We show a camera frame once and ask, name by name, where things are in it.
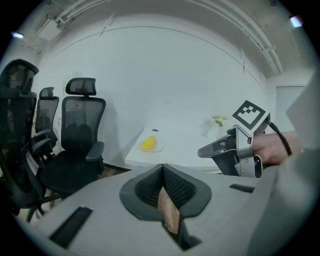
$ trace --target office chair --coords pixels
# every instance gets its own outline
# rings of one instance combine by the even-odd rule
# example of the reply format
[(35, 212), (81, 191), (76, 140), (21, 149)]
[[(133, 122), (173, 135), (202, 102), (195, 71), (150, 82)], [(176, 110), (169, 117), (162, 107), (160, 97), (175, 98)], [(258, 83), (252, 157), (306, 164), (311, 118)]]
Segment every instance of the office chair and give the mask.
[(62, 101), (60, 152), (43, 169), (40, 179), (50, 190), (69, 196), (98, 179), (104, 170), (104, 143), (97, 141), (106, 101), (97, 94), (94, 78), (73, 78)]
[[(39, 166), (31, 154), (31, 130), (37, 95), (31, 91), (33, 77), (39, 70), (31, 63), (16, 59), (0, 75), (0, 186), (12, 213), (30, 208), (29, 222), (36, 211), (43, 215), (41, 205), (60, 198), (45, 197), (46, 188), (40, 183)], [(51, 139), (34, 145), (40, 148)]]
[(54, 87), (46, 87), (40, 91), (38, 105), (36, 109), (35, 132), (31, 142), (32, 145), (49, 138), (50, 146), (42, 148), (33, 153), (39, 158), (39, 162), (46, 164), (53, 159), (52, 148), (58, 140), (53, 131), (54, 117), (59, 104), (59, 98), (54, 96)]

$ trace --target chair seat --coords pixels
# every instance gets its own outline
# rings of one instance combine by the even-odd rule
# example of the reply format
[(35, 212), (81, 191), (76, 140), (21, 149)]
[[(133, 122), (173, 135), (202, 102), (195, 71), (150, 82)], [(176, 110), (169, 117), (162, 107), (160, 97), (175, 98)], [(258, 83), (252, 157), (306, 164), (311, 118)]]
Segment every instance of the chair seat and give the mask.
[(69, 196), (98, 179), (97, 162), (86, 161), (86, 154), (62, 151), (41, 172), (40, 180), (50, 190)]

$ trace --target yellow object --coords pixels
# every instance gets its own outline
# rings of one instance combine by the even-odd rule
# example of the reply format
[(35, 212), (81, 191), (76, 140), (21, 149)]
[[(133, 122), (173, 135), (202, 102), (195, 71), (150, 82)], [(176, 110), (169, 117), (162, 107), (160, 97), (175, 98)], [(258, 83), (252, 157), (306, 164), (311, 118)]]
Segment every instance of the yellow object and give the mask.
[(149, 138), (145, 139), (142, 142), (141, 147), (144, 150), (151, 150), (155, 145), (156, 145), (156, 137), (150, 136)]

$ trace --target metal bracket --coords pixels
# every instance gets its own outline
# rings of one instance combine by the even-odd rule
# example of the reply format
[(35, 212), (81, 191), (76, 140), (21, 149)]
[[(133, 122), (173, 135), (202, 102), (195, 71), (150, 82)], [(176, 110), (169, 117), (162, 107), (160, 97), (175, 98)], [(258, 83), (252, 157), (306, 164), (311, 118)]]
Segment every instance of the metal bracket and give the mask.
[(268, 47), (268, 48), (262, 49), (262, 50), (261, 50), (261, 53), (262, 53), (262, 54), (265, 54), (265, 53), (270, 52), (270, 51), (272, 51), (272, 50), (274, 50), (274, 49), (276, 49), (276, 48), (277, 48), (277, 47), (276, 47), (275, 45), (272, 45), (272, 46), (270, 46), (270, 47)]
[(234, 167), (241, 177), (255, 178), (255, 160), (252, 151), (254, 136), (248, 136), (242, 129), (236, 127), (236, 151), (239, 158), (239, 163)]
[(116, 19), (116, 17), (114, 17), (115, 14), (116, 14), (115, 12), (112, 13), (112, 14), (110, 15), (110, 17), (105, 21), (105, 24), (104, 24), (101, 32), (99, 33), (99, 37), (102, 35), (102, 33), (104, 32), (104, 30), (106, 29), (106, 27), (110, 26), (110, 25), (115, 21), (115, 19)]
[(244, 49), (241, 49), (240, 51), (240, 59), (242, 60), (242, 65), (243, 65), (243, 73), (246, 73), (246, 64), (245, 64), (245, 52)]

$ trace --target ceiling light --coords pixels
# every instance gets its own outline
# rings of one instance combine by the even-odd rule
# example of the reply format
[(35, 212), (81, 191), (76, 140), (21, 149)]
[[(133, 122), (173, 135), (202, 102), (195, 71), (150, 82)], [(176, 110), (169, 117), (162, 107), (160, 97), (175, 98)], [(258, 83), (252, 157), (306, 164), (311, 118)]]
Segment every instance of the ceiling light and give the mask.
[(302, 26), (302, 20), (299, 16), (294, 16), (292, 18), (290, 18), (290, 21), (292, 23), (292, 25), (297, 28), (297, 27), (301, 27)]
[(19, 33), (16, 33), (16, 32), (12, 32), (11, 34), (12, 34), (12, 36), (14, 38), (20, 38), (20, 39), (24, 38), (23, 34), (19, 34)]

